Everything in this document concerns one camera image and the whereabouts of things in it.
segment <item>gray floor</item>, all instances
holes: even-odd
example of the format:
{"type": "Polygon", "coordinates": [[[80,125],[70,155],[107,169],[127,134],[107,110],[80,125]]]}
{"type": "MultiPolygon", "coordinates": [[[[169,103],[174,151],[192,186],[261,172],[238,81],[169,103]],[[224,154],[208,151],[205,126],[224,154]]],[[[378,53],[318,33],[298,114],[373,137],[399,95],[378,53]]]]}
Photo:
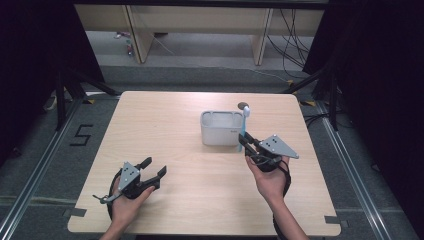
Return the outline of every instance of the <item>gray floor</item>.
{"type": "MultiPolygon", "coordinates": [[[[247,36],[163,35],[154,42],[147,62],[139,65],[126,52],[126,38],[115,39],[115,33],[110,32],[87,34],[106,82],[117,90],[276,93],[288,87],[288,80],[301,80],[287,75],[282,71],[283,68],[290,75],[307,76],[299,72],[300,67],[288,60],[283,65],[283,58],[270,44],[267,44],[263,64],[255,66],[247,36]]],[[[285,48],[281,37],[274,36],[272,39],[285,48]]],[[[312,39],[302,38],[302,41],[308,46],[312,39]]],[[[293,47],[288,52],[292,56],[297,54],[293,47]]],[[[87,91],[96,91],[90,86],[84,87],[87,91]]],[[[296,96],[301,101],[311,100],[312,88],[308,86],[301,89],[296,96]]],[[[117,102],[117,99],[103,97],[95,100],[94,104],[79,106],[11,239],[97,239],[100,236],[70,233],[65,213],[73,208],[79,196],[117,102]],[[74,137],[81,124],[93,125],[84,129],[84,134],[91,135],[90,140],[85,147],[72,147],[72,143],[81,141],[74,137]]],[[[318,113],[314,106],[301,106],[301,110],[305,116],[318,113]]],[[[338,115],[337,120],[340,137],[392,239],[418,239],[384,179],[370,167],[373,161],[348,116],[338,115]]],[[[55,124],[55,111],[41,115],[20,146],[22,155],[10,158],[0,169],[1,218],[9,212],[14,199],[27,183],[28,176],[42,158],[54,134],[55,124]]],[[[376,239],[322,120],[314,122],[309,127],[309,133],[338,218],[342,222],[341,234],[329,239],[376,239]]],[[[124,236],[124,239],[134,238],[131,235],[124,236]]],[[[172,238],[145,236],[144,239],[172,238]]]]}

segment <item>human hand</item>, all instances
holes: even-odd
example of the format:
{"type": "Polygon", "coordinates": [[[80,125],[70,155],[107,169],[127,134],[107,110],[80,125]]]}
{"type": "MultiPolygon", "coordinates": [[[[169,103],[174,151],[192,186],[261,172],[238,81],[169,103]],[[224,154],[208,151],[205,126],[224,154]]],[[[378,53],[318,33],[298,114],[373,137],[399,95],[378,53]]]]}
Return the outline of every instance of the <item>human hand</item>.
{"type": "MultiPolygon", "coordinates": [[[[245,156],[245,159],[247,166],[255,177],[256,187],[265,200],[268,203],[273,200],[284,200],[283,193],[287,181],[284,172],[279,169],[275,169],[271,172],[262,172],[249,156],[245,156]]],[[[280,167],[288,170],[289,160],[289,157],[283,156],[282,161],[287,165],[280,162],[280,167]]]]}
{"type": "MultiPolygon", "coordinates": [[[[113,194],[118,193],[120,178],[121,177],[118,177],[115,180],[113,185],[113,194]]],[[[110,224],[109,229],[100,239],[119,239],[125,229],[127,229],[127,227],[137,216],[138,209],[154,190],[155,187],[151,186],[144,190],[136,199],[128,199],[125,196],[121,196],[113,201],[112,223],[110,224]]]]}

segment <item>floor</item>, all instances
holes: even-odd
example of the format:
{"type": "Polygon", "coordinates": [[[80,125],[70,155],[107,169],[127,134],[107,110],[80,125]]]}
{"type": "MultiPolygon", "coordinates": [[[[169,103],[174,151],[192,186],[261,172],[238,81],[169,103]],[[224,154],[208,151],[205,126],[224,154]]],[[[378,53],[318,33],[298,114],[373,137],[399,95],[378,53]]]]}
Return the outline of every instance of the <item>floor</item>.
{"type": "MultiPolygon", "coordinates": [[[[87,32],[87,35],[104,71],[113,70],[113,67],[244,69],[259,74],[269,74],[273,70],[286,70],[288,74],[301,71],[301,66],[287,58],[284,59],[270,42],[267,43],[262,65],[255,66],[249,37],[243,35],[158,34],[147,61],[141,65],[136,62],[134,56],[128,54],[128,38],[117,38],[114,32],[87,32]]],[[[297,47],[288,45],[286,48],[286,41],[281,36],[271,36],[271,39],[281,49],[286,49],[294,59],[302,62],[297,47]]],[[[313,41],[313,38],[300,39],[306,48],[310,47],[313,41]]],[[[287,74],[271,75],[269,77],[284,82],[296,80],[287,74]]],[[[106,117],[96,122],[101,126],[101,130],[99,136],[92,137],[91,141],[94,141],[95,146],[101,142],[101,134],[104,134],[107,128],[116,102],[117,100],[98,101],[96,111],[106,117]]],[[[324,109],[325,103],[318,103],[315,107],[302,107],[305,115],[314,115],[324,109]]],[[[72,129],[70,132],[75,132],[81,123],[90,121],[90,111],[92,110],[89,105],[82,105],[77,112],[79,118],[70,126],[72,129]]],[[[50,140],[56,137],[54,129],[51,128],[55,121],[55,114],[52,111],[41,116],[24,144],[26,152],[23,155],[27,161],[16,161],[19,159],[17,157],[15,161],[8,161],[0,169],[0,216],[6,216],[10,212],[16,197],[22,194],[22,188],[27,184],[27,176],[31,176],[38,167],[37,164],[39,159],[44,157],[45,149],[51,147],[50,140]],[[11,188],[10,184],[7,184],[10,182],[16,187],[11,188]]],[[[338,122],[341,127],[337,133],[331,131],[325,120],[316,121],[308,128],[342,226],[340,236],[328,239],[418,239],[384,179],[371,168],[372,159],[350,125],[348,116],[338,116],[338,122]],[[364,190],[365,200],[360,197],[364,190]],[[375,207],[375,211],[368,211],[364,206],[375,207]],[[383,226],[373,223],[375,217],[382,219],[376,221],[383,226]],[[387,227],[387,229],[376,229],[376,227],[387,227]]],[[[91,163],[84,162],[83,158],[94,158],[96,151],[61,150],[62,146],[69,145],[68,140],[64,141],[54,151],[54,158],[66,159],[67,155],[74,154],[77,164],[55,160],[45,166],[46,173],[41,176],[40,183],[33,187],[34,196],[30,203],[24,206],[26,211],[19,216],[20,223],[11,229],[14,232],[11,239],[97,239],[100,236],[75,235],[67,232],[67,210],[75,204],[78,187],[83,185],[85,178],[73,178],[72,172],[60,169],[74,168],[81,175],[88,174],[91,163]]],[[[134,236],[126,235],[123,239],[134,239],[134,236]]]]}

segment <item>wooden table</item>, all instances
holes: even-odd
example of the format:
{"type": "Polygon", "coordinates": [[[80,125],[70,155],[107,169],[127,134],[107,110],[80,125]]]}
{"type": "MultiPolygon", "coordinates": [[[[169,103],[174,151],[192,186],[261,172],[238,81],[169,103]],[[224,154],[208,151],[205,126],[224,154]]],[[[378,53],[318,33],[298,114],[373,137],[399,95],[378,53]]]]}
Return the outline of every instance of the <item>wooden table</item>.
{"type": "Polygon", "coordinates": [[[108,193],[124,161],[136,165],[151,156],[142,179],[168,173],[161,188],[140,209],[127,229],[134,234],[275,236],[272,212],[258,193],[238,147],[202,144],[200,114],[234,111],[247,102],[247,131],[255,138],[279,135],[299,155],[292,159],[292,185],[286,202],[309,236],[336,236],[339,224],[298,102],[292,95],[198,92],[125,92],[116,107],[76,208],[71,232],[104,232],[106,206],[92,197],[108,193]]]}

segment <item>white box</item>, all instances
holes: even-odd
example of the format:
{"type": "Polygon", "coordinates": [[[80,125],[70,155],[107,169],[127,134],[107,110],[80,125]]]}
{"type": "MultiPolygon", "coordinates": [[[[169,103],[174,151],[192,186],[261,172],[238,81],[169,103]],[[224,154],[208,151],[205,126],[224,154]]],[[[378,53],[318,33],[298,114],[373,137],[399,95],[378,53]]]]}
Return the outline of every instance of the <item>white box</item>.
{"type": "Polygon", "coordinates": [[[202,142],[205,145],[236,146],[243,115],[235,111],[205,111],[200,115],[202,142]]]}

